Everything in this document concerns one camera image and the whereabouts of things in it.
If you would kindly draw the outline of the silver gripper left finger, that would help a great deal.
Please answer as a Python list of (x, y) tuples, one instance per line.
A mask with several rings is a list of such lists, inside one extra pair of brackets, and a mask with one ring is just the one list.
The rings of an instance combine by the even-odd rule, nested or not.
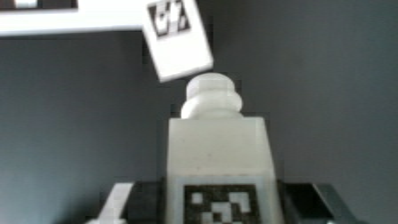
[(116, 183), (107, 197), (100, 215), (86, 224), (128, 224), (123, 211), (136, 183)]

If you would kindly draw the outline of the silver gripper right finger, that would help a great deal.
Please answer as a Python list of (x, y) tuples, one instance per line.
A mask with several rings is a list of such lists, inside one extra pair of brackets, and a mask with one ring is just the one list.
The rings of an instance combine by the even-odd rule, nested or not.
[(319, 183), (315, 184), (315, 189), (333, 215), (327, 224), (368, 224), (368, 222), (356, 217), (335, 186)]

